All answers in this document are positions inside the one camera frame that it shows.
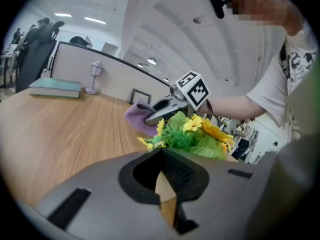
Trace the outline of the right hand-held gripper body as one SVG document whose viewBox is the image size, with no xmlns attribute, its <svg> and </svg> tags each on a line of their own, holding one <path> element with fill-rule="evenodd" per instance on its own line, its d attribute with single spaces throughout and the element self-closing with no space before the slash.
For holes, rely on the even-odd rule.
<svg viewBox="0 0 320 240">
<path fill-rule="evenodd" d="M 201 74 L 190 71 L 170 87 L 170 93 L 179 101 L 186 101 L 194 111 L 210 96 L 211 92 Z"/>
</svg>

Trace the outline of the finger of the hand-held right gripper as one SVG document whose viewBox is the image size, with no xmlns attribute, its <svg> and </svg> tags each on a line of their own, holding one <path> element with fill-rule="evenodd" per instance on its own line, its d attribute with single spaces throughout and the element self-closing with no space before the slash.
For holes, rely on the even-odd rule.
<svg viewBox="0 0 320 240">
<path fill-rule="evenodd" d="M 178 107 L 167 107 L 167 108 L 161 109 L 147 116 L 144 119 L 144 122 L 149 126 L 154 126 L 158 124 L 158 122 L 162 119 L 164 119 L 164 121 L 166 122 L 171 118 L 171 116 L 176 114 L 179 110 L 180 109 Z"/>
<path fill-rule="evenodd" d="M 164 111 L 175 111 L 175 110 L 183 110 L 185 107 L 188 106 L 188 102 L 186 100 L 178 100 L 172 96 L 165 96 L 152 106 L 152 108 L 156 112 L 164 112 Z"/>
</svg>

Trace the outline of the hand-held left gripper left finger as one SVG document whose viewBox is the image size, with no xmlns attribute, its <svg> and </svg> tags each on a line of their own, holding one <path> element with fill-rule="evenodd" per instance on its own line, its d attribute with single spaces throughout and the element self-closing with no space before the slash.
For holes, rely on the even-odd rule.
<svg viewBox="0 0 320 240">
<path fill-rule="evenodd" d="M 178 233 L 162 216 L 158 204 L 142 204 L 121 188 L 121 168 L 143 151 L 95 162 L 51 189 L 35 206 L 49 218 L 76 189 L 90 195 L 65 228 L 86 240 L 171 240 Z"/>
</svg>

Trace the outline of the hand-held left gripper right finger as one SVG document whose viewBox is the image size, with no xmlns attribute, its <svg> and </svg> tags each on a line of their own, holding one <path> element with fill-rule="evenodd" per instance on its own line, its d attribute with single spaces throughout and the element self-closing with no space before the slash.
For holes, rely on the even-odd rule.
<svg viewBox="0 0 320 240">
<path fill-rule="evenodd" d="M 273 227 L 268 154 L 255 165 L 169 149 L 162 157 L 176 192 L 176 240 L 259 240 Z"/>
</svg>

